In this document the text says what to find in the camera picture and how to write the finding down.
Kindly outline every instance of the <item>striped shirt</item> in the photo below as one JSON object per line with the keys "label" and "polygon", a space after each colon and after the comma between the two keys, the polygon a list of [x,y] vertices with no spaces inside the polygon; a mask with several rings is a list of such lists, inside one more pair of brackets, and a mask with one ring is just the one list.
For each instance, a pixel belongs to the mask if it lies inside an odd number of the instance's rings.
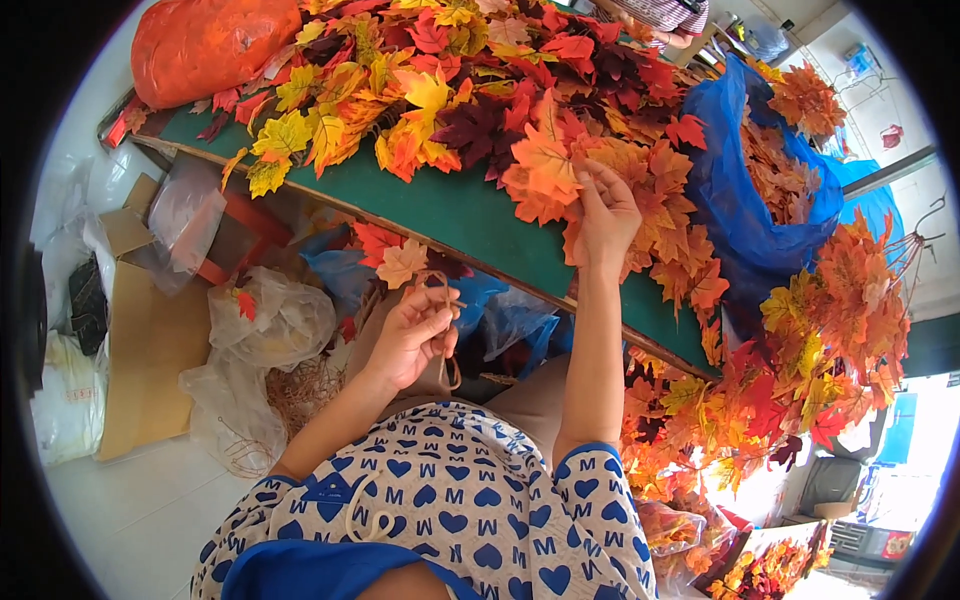
{"label": "striped shirt", "polygon": [[[699,36],[707,25],[708,0],[700,4],[699,14],[691,12],[677,0],[612,0],[612,2],[634,19],[661,32]],[[616,20],[600,7],[594,7],[590,16],[604,23],[612,23]],[[661,52],[665,47],[663,42],[657,40],[650,45],[659,48]]]}

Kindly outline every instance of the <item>drawstring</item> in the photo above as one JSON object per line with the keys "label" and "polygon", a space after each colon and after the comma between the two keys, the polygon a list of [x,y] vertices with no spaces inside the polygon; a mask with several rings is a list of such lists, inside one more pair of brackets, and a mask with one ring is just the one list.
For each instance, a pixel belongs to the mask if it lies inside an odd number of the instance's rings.
{"label": "drawstring", "polygon": [[[394,529],[394,516],[387,511],[377,511],[377,513],[373,515],[373,524],[371,525],[369,535],[367,535],[365,538],[360,538],[353,533],[353,509],[356,507],[357,501],[360,499],[360,494],[366,487],[366,484],[371,483],[374,479],[382,474],[382,470],[379,470],[374,474],[364,473],[360,476],[360,479],[357,480],[356,492],[353,493],[353,498],[350,499],[350,504],[347,507],[347,514],[344,518],[344,524],[347,528],[347,535],[353,541],[377,541],[382,538],[386,538],[387,535]],[[387,518],[387,526],[383,529],[380,529],[380,518],[382,516]]]}

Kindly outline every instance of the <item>tile floor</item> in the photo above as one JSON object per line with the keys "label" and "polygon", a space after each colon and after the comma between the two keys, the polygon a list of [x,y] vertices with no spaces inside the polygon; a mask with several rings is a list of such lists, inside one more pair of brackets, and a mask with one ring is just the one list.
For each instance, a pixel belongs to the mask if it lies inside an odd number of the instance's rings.
{"label": "tile floor", "polygon": [[47,471],[78,551],[108,598],[188,597],[197,554],[252,485],[188,436],[108,463],[82,458]]}

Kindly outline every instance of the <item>red stool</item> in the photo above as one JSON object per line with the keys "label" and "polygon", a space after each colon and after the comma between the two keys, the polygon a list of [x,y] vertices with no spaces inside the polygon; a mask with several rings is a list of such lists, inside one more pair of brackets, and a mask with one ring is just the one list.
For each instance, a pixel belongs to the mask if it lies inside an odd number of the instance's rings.
{"label": "red stool", "polygon": [[227,199],[224,213],[251,231],[255,240],[230,272],[209,258],[204,259],[197,273],[214,285],[224,285],[240,269],[255,265],[271,246],[286,248],[294,236],[293,232],[284,226],[270,210],[256,205],[249,194],[227,191],[224,193],[224,198]]}

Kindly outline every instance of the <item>metal hook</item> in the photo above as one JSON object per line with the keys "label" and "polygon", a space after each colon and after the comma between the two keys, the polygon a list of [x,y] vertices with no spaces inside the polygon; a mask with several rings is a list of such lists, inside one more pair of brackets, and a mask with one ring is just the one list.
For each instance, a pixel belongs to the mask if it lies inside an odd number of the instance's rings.
{"label": "metal hook", "polygon": [[[913,232],[916,233],[917,235],[920,235],[920,234],[919,234],[920,223],[922,223],[922,222],[924,221],[924,219],[926,219],[927,217],[929,217],[930,215],[932,215],[932,214],[934,214],[934,213],[936,213],[936,212],[939,212],[939,211],[943,210],[944,207],[947,206],[947,195],[945,194],[945,195],[941,196],[940,198],[936,199],[935,201],[933,201],[932,203],[930,203],[930,206],[937,206],[937,207],[934,208],[933,210],[931,210],[930,212],[926,213],[923,217],[921,217],[921,218],[917,221],[917,225],[913,227]],[[946,234],[946,233],[941,233],[940,235],[934,235],[933,237],[924,237],[924,240],[925,240],[926,242],[929,242],[929,241],[931,241],[931,240],[939,239],[939,238],[941,238],[941,237],[943,237],[943,236],[945,236],[945,235],[947,235],[947,234]]]}

